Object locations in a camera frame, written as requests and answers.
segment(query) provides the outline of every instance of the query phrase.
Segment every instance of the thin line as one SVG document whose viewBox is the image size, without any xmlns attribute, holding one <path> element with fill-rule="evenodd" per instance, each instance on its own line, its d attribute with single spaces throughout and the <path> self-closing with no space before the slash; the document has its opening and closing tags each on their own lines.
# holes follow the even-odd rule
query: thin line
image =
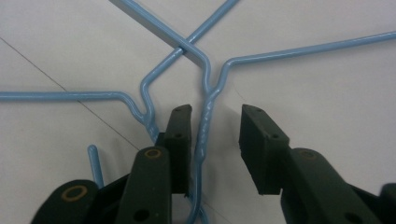
<svg viewBox="0 0 396 224">
<path fill-rule="evenodd" d="M 35 67 L 38 71 L 40 71 L 44 76 L 46 76 L 47 78 L 49 78 L 53 83 L 55 83 L 57 86 L 59 86 L 62 90 L 67 91 L 67 89 L 65 87 L 63 87 L 61 84 L 59 84 L 57 81 L 55 81 L 55 79 L 53 79 L 52 77 L 50 77 L 46 72 L 44 72 L 43 70 L 41 70 L 37 65 L 35 65 L 32 61 L 30 61 L 28 58 L 26 58 L 22 53 L 20 53 L 17 49 L 15 49 L 14 47 L 12 47 L 10 44 L 8 44 L 8 42 L 0 36 L 0 39 L 3 40 L 4 43 L 6 43 L 10 48 L 12 48 L 13 50 L 15 50 L 19 55 L 22 56 L 22 58 L 24 58 L 27 62 L 29 62 L 29 64 L 31 64 L 33 67 Z M 125 141 L 127 141 L 132 147 L 134 147 L 134 149 L 139 150 L 137 146 L 135 146 L 131 141 L 129 141 L 125 136 L 123 136 L 121 133 L 119 133 L 116 129 L 114 129 L 110 124 L 108 124 L 107 122 L 105 122 L 101 117 L 99 117 L 97 114 L 95 114 L 91 109 L 89 109 L 86 105 L 84 105 L 81 101 L 78 101 L 80 104 L 82 104 L 85 108 L 88 109 L 88 111 L 90 111 L 93 115 L 95 115 L 97 118 L 99 118 L 99 120 L 101 120 L 107 127 L 109 127 L 111 130 L 113 130 L 115 133 L 117 133 L 119 136 L 121 136 Z"/>
<path fill-rule="evenodd" d="M 224 218 L 224 220 L 226 220 L 228 223 L 233 224 L 230 220 L 228 220 L 226 217 L 224 217 L 222 214 L 220 214 L 216 209 L 214 209 L 212 206 L 210 206 L 208 203 L 203 202 L 204 205 L 206 205 L 207 207 L 209 207 L 211 210 L 213 210 L 216 214 L 219 215 L 219 217 Z"/>
</svg>

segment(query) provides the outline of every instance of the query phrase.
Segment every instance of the black plastic part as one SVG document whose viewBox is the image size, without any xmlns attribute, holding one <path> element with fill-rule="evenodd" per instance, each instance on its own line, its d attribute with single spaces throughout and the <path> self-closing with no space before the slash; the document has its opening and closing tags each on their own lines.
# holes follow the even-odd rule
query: black plastic part
<svg viewBox="0 0 396 224">
<path fill-rule="evenodd" d="M 348 185 L 314 150 L 290 149 L 289 138 L 261 109 L 243 105 L 239 145 L 260 194 L 282 190 L 288 224 L 396 223 L 396 184 L 380 196 Z"/>
<path fill-rule="evenodd" d="M 316 151 L 306 148 L 288 150 L 282 163 L 287 175 L 290 176 L 295 193 L 301 198 L 306 210 L 307 221 L 303 223 L 381 223 L 354 190 Z M 294 215 L 295 213 L 287 211 L 294 209 L 294 206 L 285 206 L 284 203 L 284 214 Z M 299 220 L 299 217 L 286 217 L 286 220 Z"/>
<path fill-rule="evenodd" d="M 165 148 L 148 147 L 136 154 L 114 223 L 171 223 L 170 165 Z"/>
<path fill-rule="evenodd" d="M 172 111 L 165 133 L 160 133 L 156 146 L 169 151 L 172 193 L 188 194 L 191 162 L 190 105 L 181 105 Z"/>
<path fill-rule="evenodd" d="M 378 215 L 384 223 L 396 223 L 396 183 L 385 185 L 378 199 Z"/>
<path fill-rule="evenodd" d="M 37 211 L 33 224 L 92 223 L 97 210 L 94 202 L 98 192 L 90 180 L 74 180 L 63 184 Z"/>
<path fill-rule="evenodd" d="M 279 158 L 289 138 L 262 109 L 242 106 L 239 146 L 259 194 L 279 194 Z"/>
<path fill-rule="evenodd" d="M 99 189 L 98 196 L 96 198 L 100 212 L 96 214 L 96 223 L 107 224 L 114 222 L 119 211 L 120 199 L 124 192 L 128 177 L 129 175 L 125 175 Z"/>
</svg>

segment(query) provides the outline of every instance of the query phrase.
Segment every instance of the blue wire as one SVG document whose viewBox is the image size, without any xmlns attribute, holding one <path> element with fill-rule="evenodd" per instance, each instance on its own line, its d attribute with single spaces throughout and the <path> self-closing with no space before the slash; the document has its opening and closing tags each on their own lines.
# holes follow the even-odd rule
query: blue wire
<svg viewBox="0 0 396 224">
<path fill-rule="evenodd" d="M 228 0 L 221 5 L 204 23 L 201 24 L 188 38 L 187 41 L 194 44 L 209 29 L 211 29 L 239 0 Z M 182 48 L 174 49 L 162 62 L 160 62 L 151 72 L 149 72 L 140 84 L 140 94 L 147 109 L 146 121 L 151 124 L 155 122 L 154 104 L 149 96 L 149 85 L 159 77 L 172 63 L 174 63 L 186 51 Z"/>
<path fill-rule="evenodd" d="M 187 41 L 195 43 L 200 39 L 210 28 L 213 27 L 239 0 L 228 0 L 221 7 L 219 7 L 215 13 L 212 14 L 196 31 L 194 31 L 188 38 Z M 187 47 L 187 49 L 193 50 L 194 46 Z M 102 101 L 102 100 L 121 100 L 131 110 L 134 117 L 142 124 L 145 125 L 151 140 L 155 142 L 158 135 L 158 127 L 155 124 L 155 109 L 154 105 L 149 97 L 149 85 L 151 82 L 163 73 L 177 58 L 179 58 L 186 51 L 182 48 L 175 49 L 171 54 L 168 55 L 159 65 L 157 65 L 143 80 L 141 83 L 141 95 L 145 103 L 147 113 L 143 115 L 137 108 L 131 97 L 124 92 L 120 91 L 94 91 L 94 92 L 0 92 L 0 100 L 3 101 Z M 196 52 L 206 64 L 205 75 L 208 77 L 210 73 L 210 63 L 205 55 L 202 57 L 202 52 L 197 50 Z M 102 171 L 100 168 L 99 157 L 97 155 L 97 148 L 92 145 L 88 148 L 90 157 L 92 174 L 94 181 L 101 188 L 103 184 Z M 205 210 L 200 209 L 200 217 L 203 223 L 208 223 Z"/>
<path fill-rule="evenodd" d="M 155 18 L 141 6 L 139 6 L 135 1 L 132 0 L 121 0 L 121 2 L 127 6 L 129 9 L 132 10 L 134 14 L 139 15 L 141 18 L 145 20 L 145 22 L 151 24 L 152 26 L 156 27 L 157 30 L 161 31 L 166 37 L 172 39 L 173 41 L 177 42 L 181 48 L 186 50 L 187 52 L 194 55 L 198 60 L 201 61 L 201 67 L 203 69 L 203 86 L 205 93 L 210 93 L 210 85 L 209 85 L 209 78 L 210 78 L 210 61 L 207 56 L 196 48 L 192 43 L 188 40 L 184 39 L 181 35 L 177 34 L 171 28 L 166 26 L 163 22 Z"/>
<path fill-rule="evenodd" d="M 329 44 L 315 45 L 310 47 L 298 48 L 298 49 L 287 49 L 281 51 L 275 51 L 270 53 L 249 55 L 244 57 L 236 57 L 228 60 L 221 68 L 220 76 L 216 87 L 206 96 L 203 112 L 201 115 L 201 122 L 199 125 L 199 132 L 197 137 L 197 145 L 195 148 L 195 158 L 200 158 L 200 161 L 195 163 L 195 189 L 193 192 L 196 201 L 194 201 L 193 208 L 189 216 L 189 223 L 192 223 L 198 214 L 200 202 L 200 195 L 202 193 L 201 175 L 202 175 L 202 163 L 204 162 L 207 147 L 207 138 L 210 128 L 210 120 L 212 119 L 214 103 L 216 98 L 219 96 L 221 91 L 224 89 L 227 76 L 230 69 L 236 65 L 249 64 L 249 63 L 264 63 L 268 61 L 287 59 L 291 57 L 304 56 L 308 54 L 315 54 L 321 52 L 327 52 L 337 49 L 353 48 L 361 45 L 374 44 L 381 41 L 387 41 L 396 39 L 396 32 L 385 33 L 382 35 L 371 35 L 356 39 L 349 39 L 339 42 L 333 42 Z"/>
<path fill-rule="evenodd" d="M 103 182 L 102 168 L 100 165 L 98 148 L 95 145 L 90 145 L 87 148 L 88 157 L 90 158 L 91 170 L 93 181 L 96 183 L 99 189 L 101 189 L 105 184 Z"/>
</svg>

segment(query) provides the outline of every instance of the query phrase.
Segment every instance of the bent wire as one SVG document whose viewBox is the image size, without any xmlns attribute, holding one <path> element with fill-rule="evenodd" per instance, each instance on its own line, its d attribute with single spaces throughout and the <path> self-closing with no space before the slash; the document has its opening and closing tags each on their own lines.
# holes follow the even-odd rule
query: bent wire
<svg viewBox="0 0 396 224">
<path fill-rule="evenodd" d="M 228 0 L 222 4 L 201 26 L 198 27 L 188 38 L 187 41 L 194 44 L 198 41 L 210 28 L 212 28 L 239 0 Z M 161 75 L 172 63 L 174 63 L 186 51 L 182 48 L 174 49 L 162 62 L 160 62 L 153 70 L 151 70 L 140 83 L 140 95 L 146 107 L 146 119 L 148 123 L 155 122 L 154 104 L 149 96 L 149 85 L 152 81 Z"/>
<path fill-rule="evenodd" d="M 137 108 L 134 100 L 122 91 L 0 91 L 0 101 L 112 101 L 124 102 L 131 111 L 134 118 L 145 125 L 144 115 Z M 146 127 L 151 139 L 155 141 L 158 128 Z"/>
<path fill-rule="evenodd" d="M 99 189 L 105 184 L 103 182 L 102 168 L 100 165 L 98 148 L 95 145 L 90 145 L 87 148 L 88 157 L 90 158 L 90 165 L 92 170 L 93 181 L 96 183 Z"/>
<path fill-rule="evenodd" d="M 381 35 L 371 35 L 356 39 L 349 39 L 343 40 L 338 42 L 332 42 L 328 44 L 321 44 L 315 45 L 310 47 L 304 48 L 297 48 L 297 49 L 286 49 L 281 51 L 275 51 L 270 53 L 263 53 L 263 54 L 256 54 L 256 55 L 249 55 L 244 57 L 236 57 L 231 58 L 228 60 L 221 68 L 220 76 L 218 79 L 218 83 L 215 88 L 208 94 L 205 98 L 203 111 L 201 115 L 201 122 L 198 131 L 198 138 L 197 138 L 197 145 L 195 149 L 195 155 L 200 154 L 201 158 L 204 158 L 206 155 L 206 147 L 207 147 L 207 137 L 210 128 L 210 121 L 212 118 L 213 108 L 215 104 L 216 98 L 219 96 L 221 91 L 224 89 L 225 83 L 227 81 L 227 76 L 230 72 L 230 69 L 233 66 L 240 65 L 240 64 L 249 64 L 249 63 L 264 63 L 268 61 L 280 60 L 280 59 L 287 59 L 291 57 L 298 57 L 304 56 L 308 54 L 315 54 L 321 52 L 327 52 L 337 49 L 347 49 L 353 48 L 361 45 L 368 45 L 374 44 L 382 41 L 387 41 L 391 39 L 396 39 L 396 32 L 384 33 Z M 202 175 L 202 162 L 195 163 L 195 175 L 197 178 L 201 178 Z M 198 188 L 194 189 L 193 195 L 200 195 L 201 194 L 201 186 L 196 186 Z M 199 209 L 199 202 L 198 200 L 195 201 L 196 204 L 193 206 L 191 211 L 191 216 L 189 217 L 189 221 L 195 220 L 198 209 Z"/>
<path fill-rule="evenodd" d="M 189 52 L 190 54 L 194 55 L 200 62 L 200 66 L 203 70 L 203 82 L 202 85 L 204 86 L 205 93 L 210 93 L 210 86 L 209 86 L 209 77 L 210 77 L 210 61 L 207 56 L 196 48 L 193 44 L 191 44 L 188 40 L 184 39 L 181 35 L 177 34 L 171 28 L 166 26 L 163 22 L 155 18 L 141 6 L 139 6 L 135 1 L 132 0 L 111 0 L 111 2 L 123 10 L 126 14 L 131 16 L 132 18 L 136 18 L 140 20 L 140 23 L 148 23 L 150 27 L 155 27 L 155 31 L 161 32 L 161 36 L 165 36 L 166 39 L 172 40 L 175 43 Z"/>
<path fill-rule="evenodd" d="M 228 0 L 215 13 L 212 14 L 195 32 L 193 32 L 187 39 L 190 43 L 195 43 L 201 38 L 214 24 L 217 23 L 239 0 Z M 156 66 L 142 81 L 141 95 L 145 103 L 147 114 L 143 115 L 130 96 L 120 91 L 95 91 L 95 92 L 0 92 L 0 100 L 3 101 L 101 101 L 101 100 L 121 100 L 131 110 L 134 117 L 145 125 L 152 141 L 155 141 L 158 135 L 158 128 L 155 124 L 155 110 L 149 98 L 149 84 L 158 77 L 165 69 L 167 69 L 173 62 L 176 61 L 185 51 L 182 48 L 175 49 L 167 58 Z M 94 181 L 103 186 L 103 178 L 100 169 L 100 162 L 97 155 L 97 148 L 95 146 L 89 147 L 89 156 L 92 166 L 92 174 Z M 205 210 L 201 209 L 201 220 L 206 223 L 207 217 Z"/>
</svg>

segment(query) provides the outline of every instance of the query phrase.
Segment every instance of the white surface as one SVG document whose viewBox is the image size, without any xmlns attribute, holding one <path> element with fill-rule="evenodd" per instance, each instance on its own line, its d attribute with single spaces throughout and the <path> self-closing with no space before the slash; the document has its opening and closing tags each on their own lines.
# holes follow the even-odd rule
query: white surface
<svg viewBox="0 0 396 224">
<path fill-rule="evenodd" d="M 139 3 L 187 36 L 222 1 Z M 197 46 L 216 77 L 234 56 L 393 31 L 395 9 L 392 0 L 244 0 Z M 172 50 L 105 0 L 1 1 L 0 37 L 0 91 L 117 90 L 138 99 L 140 80 Z M 240 158 L 242 104 L 264 109 L 292 147 L 319 151 L 347 182 L 375 194 L 395 182 L 395 71 L 395 41 L 234 69 L 217 100 L 205 162 L 212 223 L 285 222 L 279 197 L 259 196 Z M 172 108 L 191 104 L 196 134 L 200 78 L 181 58 L 152 85 L 161 130 Z M 106 183 L 151 145 L 122 103 L 84 105 L 0 103 L 0 223 L 29 223 L 55 188 L 90 179 L 89 144 L 99 146 Z M 188 204 L 176 197 L 174 205 L 182 223 Z"/>
</svg>

